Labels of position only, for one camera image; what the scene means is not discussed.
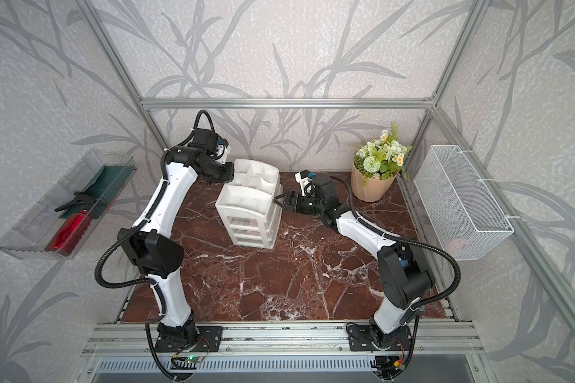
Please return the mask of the white plastic drawer organizer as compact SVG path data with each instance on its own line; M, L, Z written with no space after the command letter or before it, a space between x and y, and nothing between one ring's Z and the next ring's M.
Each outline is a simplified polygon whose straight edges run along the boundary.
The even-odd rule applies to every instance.
M282 211L273 202L283 192L280 171L260 161L236 159L234 179L225 184L215 207L233 243L272 249Z

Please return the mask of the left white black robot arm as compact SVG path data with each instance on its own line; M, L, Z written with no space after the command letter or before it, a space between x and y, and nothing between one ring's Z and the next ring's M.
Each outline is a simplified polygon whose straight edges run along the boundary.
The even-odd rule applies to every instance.
M199 111L188 137L164 152L161 180L151 201L131 228L119 231L117 242L105 251L94 270L96 282L107 289L149 284L160 309L156 320L159 334L187 345L197 342L200 335L180 277L185 250L170 238L173 225L196 182L227 184L235 173L234 164L227 160L228 141L213 125L208 129L200 126L202 118L210 117L208 111ZM103 277L106 262L118 249L139 270L139 279L110 282Z

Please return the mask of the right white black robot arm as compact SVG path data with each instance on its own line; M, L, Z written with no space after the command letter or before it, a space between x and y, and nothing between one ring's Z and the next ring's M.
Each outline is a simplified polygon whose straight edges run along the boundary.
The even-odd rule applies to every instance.
M457 260L448 252L398 236L373 224L356 211L350 185L337 176L302 171L295 174L300 191L286 191L273 199L282 209L316 217L324 226L352 240L379 266L384 299L370 320L370 332L378 343L397 334L419 309L454 293L462 281ZM445 259L453 269L450 286L430 297L425 294L434 285L425 252Z

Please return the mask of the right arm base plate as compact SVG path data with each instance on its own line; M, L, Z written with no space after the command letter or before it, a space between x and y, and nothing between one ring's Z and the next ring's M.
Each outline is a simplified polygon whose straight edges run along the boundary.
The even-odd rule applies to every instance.
M377 326L359 325L348 322L345 326L348 334L350 351L407 351L410 349L412 335L410 328L399 327L397 330L385 334Z

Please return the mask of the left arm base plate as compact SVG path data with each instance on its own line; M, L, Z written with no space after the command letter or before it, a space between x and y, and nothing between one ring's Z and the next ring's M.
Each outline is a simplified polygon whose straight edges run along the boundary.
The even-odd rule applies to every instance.
M159 353L175 353L179 350L216 353L220 348L223 329L223 327L167 327L160 324L154 350Z

